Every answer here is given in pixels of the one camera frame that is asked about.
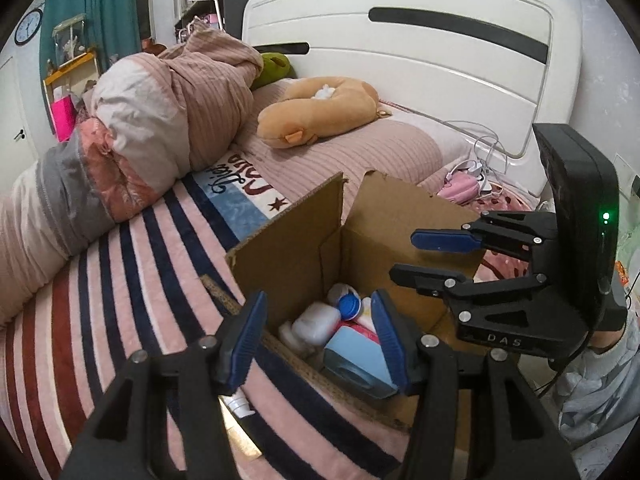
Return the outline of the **grey patterned sleeve forearm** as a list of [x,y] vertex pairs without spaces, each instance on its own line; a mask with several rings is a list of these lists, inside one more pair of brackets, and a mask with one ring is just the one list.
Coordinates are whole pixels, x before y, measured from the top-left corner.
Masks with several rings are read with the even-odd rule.
[[639,416],[639,319],[634,310],[618,341],[584,350],[551,390],[555,419],[572,448],[609,434]]

